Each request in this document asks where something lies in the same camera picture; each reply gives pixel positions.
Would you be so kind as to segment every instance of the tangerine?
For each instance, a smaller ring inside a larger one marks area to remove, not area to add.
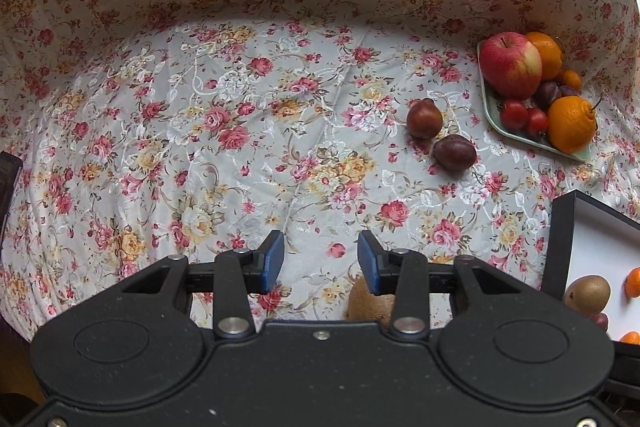
[[[562,83],[569,87],[573,87],[576,91],[580,92],[582,89],[582,79],[580,75],[572,70],[564,70],[561,72]]]
[[[640,297],[640,268],[634,268],[626,276],[625,293],[630,299]]]
[[[553,80],[562,69],[562,49],[553,37],[540,32],[529,32],[525,35],[533,42],[542,58],[542,81]]]
[[[640,344],[640,333],[637,331],[629,331],[626,335],[623,335],[620,342],[625,344]]]
[[[546,117],[549,142],[565,154],[584,149],[596,134],[595,107],[581,96],[558,98]]]

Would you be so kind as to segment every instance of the floral tablecloth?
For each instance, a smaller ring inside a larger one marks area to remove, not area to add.
[[[39,325],[174,252],[192,262],[287,237],[265,317],[344,315],[358,230],[448,263],[469,253],[530,285],[551,201],[580,188],[640,208],[635,0],[0,0],[0,146],[24,160],[0,310]],[[557,36],[598,107],[591,160],[505,142],[475,43]],[[418,98],[476,145],[450,176],[408,139]],[[210,323],[211,295],[193,318]],[[434,299],[434,325],[449,316]]]

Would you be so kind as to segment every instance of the green tray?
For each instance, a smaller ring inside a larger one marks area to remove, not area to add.
[[[482,90],[482,104],[484,105],[484,114],[486,115],[486,119],[491,124],[491,127],[493,127],[503,136],[526,143],[533,147],[537,147],[538,149],[544,149],[545,151],[559,154],[561,156],[565,156],[565,158],[571,158],[572,160],[576,160],[578,162],[584,163],[588,161],[591,157],[591,144],[575,154],[565,154],[552,146],[546,139],[546,136],[542,137],[539,142],[536,142],[522,134],[514,134],[511,131],[507,131],[502,126],[502,124],[500,123],[500,112],[498,111],[498,104],[500,103],[502,98],[498,97],[490,86],[485,85],[484,76],[482,76],[482,71],[480,71],[480,46],[483,42],[484,41],[478,42],[478,46],[476,47],[476,54],[478,55],[478,72],[480,74],[480,89]]]

